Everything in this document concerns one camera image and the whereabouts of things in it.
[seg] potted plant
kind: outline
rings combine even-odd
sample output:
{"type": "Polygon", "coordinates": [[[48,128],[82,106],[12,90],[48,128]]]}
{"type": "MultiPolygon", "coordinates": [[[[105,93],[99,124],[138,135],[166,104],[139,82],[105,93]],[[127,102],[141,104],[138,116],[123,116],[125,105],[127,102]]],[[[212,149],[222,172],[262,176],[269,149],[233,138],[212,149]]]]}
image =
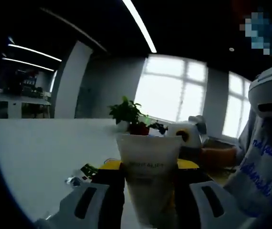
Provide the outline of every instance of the potted plant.
{"type": "Polygon", "coordinates": [[[116,120],[118,129],[121,132],[128,130],[130,125],[139,123],[138,118],[141,115],[138,109],[140,104],[135,104],[134,101],[128,100],[126,96],[122,97],[122,103],[109,106],[110,115],[116,120]]]}
{"type": "Polygon", "coordinates": [[[131,124],[129,132],[132,135],[148,135],[150,128],[144,122],[131,124]]]}
{"type": "Polygon", "coordinates": [[[157,120],[155,123],[149,125],[148,128],[156,129],[156,130],[158,130],[158,131],[160,132],[160,134],[162,134],[162,135],[164,135],[164,134],[166,133],[166,131],[168,130],[168,127],[167,127],[167,126],[164,127],[164,125],[163,125],[163,124],[160,124],[160,123],[158,122],[158,120],[157,120]]]}

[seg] black ceiling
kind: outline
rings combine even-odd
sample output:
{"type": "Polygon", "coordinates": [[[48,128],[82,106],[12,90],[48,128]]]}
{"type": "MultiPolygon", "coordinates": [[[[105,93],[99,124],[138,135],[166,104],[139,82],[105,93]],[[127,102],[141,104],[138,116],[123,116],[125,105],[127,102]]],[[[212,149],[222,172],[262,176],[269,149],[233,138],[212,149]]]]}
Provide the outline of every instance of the black ceiling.
{"type": "MultiPolygon", "coordinates": [[[[157,54],[182,56],[207,62],[253,79],[272,66],[262,50],[239,31],[230,0],[155,1],[133,0],[157,50],[157,54]]],[[[75,40],[93,48],[94,55],[142,55],[150,49],[122,0],[70,1],[42,6],[68,20],[99,42],[90,39],[40,7],[21,11],[10,35],[16,45],[64,58],[75,40]]],[[[8,47],[6,54],[26,62],[57,69],[59,62],[29,51],[8,47]]]]}

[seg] fluorescent light strip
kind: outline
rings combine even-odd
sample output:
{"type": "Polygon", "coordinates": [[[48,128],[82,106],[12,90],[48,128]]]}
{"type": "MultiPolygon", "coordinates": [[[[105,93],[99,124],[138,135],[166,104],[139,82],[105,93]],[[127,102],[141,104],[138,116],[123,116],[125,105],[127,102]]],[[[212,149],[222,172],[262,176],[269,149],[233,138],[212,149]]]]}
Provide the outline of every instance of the fluorescent light strip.
{"type": "Polygon", "coordinates": [[[15,61],[15,62],[19,62],[19,63],[25,63],[25,64],[28,64],[28,65],[32,65],[32,66],[35,66],[35,67],[43,68],[43,69],[46,69],[46,70],[49,70],[49,71],[54,72],[53,69],[45,68],[45,67],[42,67],[42,66],[33,64],[33,63],[28,63],[28,62],[24,62],[24,61],[18,61],[18,60],[14,60],[14,59],[5,58],[5,57],[3,57],[2,59],[3,59],[3,60],[7,60],[7,61],[15,61]]]}
{"type": "Polygon", "coordinates": [[[13,41],[13,39],[12,39],[12,37],[8,37],[8,38],[9,38],[10,42],[12,42],[13,44],[15,44],[14,41],[13,41]]]}
{"type": "Polygon", "coordinates": [[[130,13],[133,16],[134,20],[136,21],[138,27],[140,28],[151,52],[156,53],[156,49],[155,49],[155,46],[151,40],[151,37],[150,37],[149,33],[147,32],[146,27],[141,20],[141,17],[139,16],[137,10],[135,9],[135,6],[132,4],[131,0],[122,0],[122,1],[126,5],[127,9],[130,11],[130,13]]]}
{"type": "Polygon", "coordinates": [[[50,93],[52,92],[54,81],[55,81],[55,77],[56,77],[57,73],[58,73],[58,71],[55,71],[54,74],[53,74],[53,77],[52,77],[52,80],[51,80],[51,84],[50,84],[50,89],[49,89],[50,93]]]}
{"type": "Polygon", "coordinates": [[[25,49],[25,50],[28,50],[28,51],[31,51],[31,52],[36,52],[36,53],[38,53],[38,54],[40,54],[40,55],[44,55],[44,56],[50,57],[50,58],[55,59],[55,60],[57,60],[57,61],[60,61],[60,62],[62,61],[62,60],[60,60],[60,59],[58,59],[58,58],[55,58],[55,57],[53,57],[53,56],[44,54],[44,53],[42,53],[42,52],[35,51],[35,50],[33,50],[33,49],[28,49],[28,48],[26,48],[26,47],[22,47],[22,46],[19,46],[19,45],[8,44],[8,46],[12,46],[12,47],[15,47],[15,48],[20,48],[20,49],[25,49]]]}

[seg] white table surface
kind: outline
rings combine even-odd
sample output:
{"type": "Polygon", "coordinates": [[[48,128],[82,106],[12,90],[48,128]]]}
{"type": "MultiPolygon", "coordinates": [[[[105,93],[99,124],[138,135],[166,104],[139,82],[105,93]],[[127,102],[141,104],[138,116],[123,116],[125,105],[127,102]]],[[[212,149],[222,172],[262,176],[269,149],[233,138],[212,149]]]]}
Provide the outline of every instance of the white table surface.
{"type": "Polygon", "coordinates": [[[31,98],[26,96],[17,96],[9,94],[0,93],[0,102],[20,102],[26,104],[41,104],[41,105],[51,105],[48,101],[41,98],[31,98]]]}
{"type": "MultiPolygon", "coordinates": [[[[32,220],[59,209],[72,188],[65,179],[86,163],[120,158],[112,119],[0,119],[0,170],[32,220]]],[[[122,229],[140,228],[125,188],[122,229]]]]}

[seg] window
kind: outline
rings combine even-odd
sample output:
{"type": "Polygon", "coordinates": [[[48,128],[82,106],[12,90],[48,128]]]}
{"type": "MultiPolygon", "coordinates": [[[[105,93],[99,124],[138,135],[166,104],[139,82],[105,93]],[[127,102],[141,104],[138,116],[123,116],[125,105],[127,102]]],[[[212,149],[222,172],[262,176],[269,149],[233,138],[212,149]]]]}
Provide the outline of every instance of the window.
{"type": "Polygon", "coordinates": [[[184,121],[200,115],[206,91],[204,63],[171,56],[150,55],[140,77],[135,102],[141,112],[165,121],[184,121]]]}
{"type": "Polygon", "coordinates": [[[223,135],[238,138],[242,133],[251,109],[248,100],[250,81],[234,73],[229,74],[229,96],[223,135]]]}

